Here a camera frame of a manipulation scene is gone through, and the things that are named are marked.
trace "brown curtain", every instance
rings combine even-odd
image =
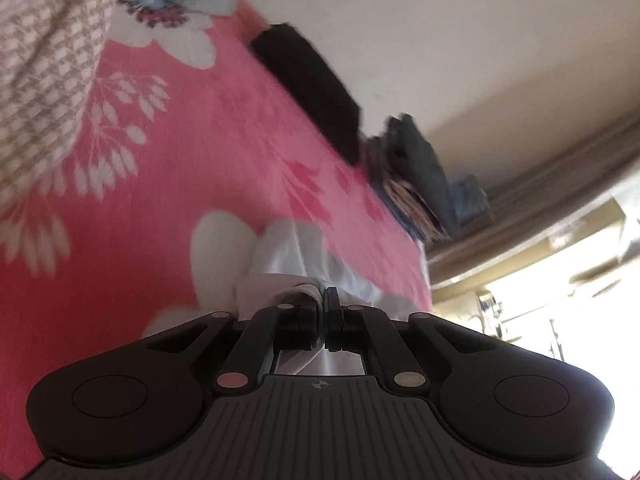
[[[480,218],[467,225],[458,240],[428,249],[432,285],[472,276],[536,243],[576,212],[599,206],[598,199],[630,176],[639,161],[640,111],[492,190],[493,218]]]

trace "beige wall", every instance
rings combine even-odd
[[[640,103],[640,0],[251,0],[298,26],[376,134],[412,113],[485,186]]]

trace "pale pink fabric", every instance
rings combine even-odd
[[[204,70],[168,43],[108,42],[73,152],[0,216],[0,471],[12,478],[40,459],[24,407],[42,376],[196,303],[190,241],[207,211],[258,234],[312,221],[356,272],[430,308],[418,249],[244,46],[247,14],[205,30],[216,60]]]

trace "circular cap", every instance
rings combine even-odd
[[[538,375],[504,379],[495,387],[494,395],[505,410],[522,416],[555,415],[569,403],[569,393],[562,384]]]
[[[398,386],[405,388],[417,388],[418,386],[422,386],[426,382],[426,379],[424,375],[418,372],[400,372],[394,377],[394,382]]]
[[[220,375],[216,382],[218,383],[218,386],[221,386],[222,388],[242,388],[249,382],[249,378],[238,372],[228,372]]]
[[[89,379],[78,386],[73,403],[85,415],[115,418],[135,412],[146,401],[145,383],[124,375]]]

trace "silky white cloth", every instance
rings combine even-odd
[[[341,304],[376,306],[391,319],[406,320],[417,310],[411,301],[383,292],[329,254],[318,227],[293,219],[275,221],[257,236],[227,211],[207,213],[191,237],[191,274],[198,307],[167,307],[147,326],[145,335],[217,310],[251,319],[265,306],[299,301],[300,294],[320,304],[327,286],[338,289]],[[350,375],[359,368],[357,356],[318,349],[286,354],[278,371]]]

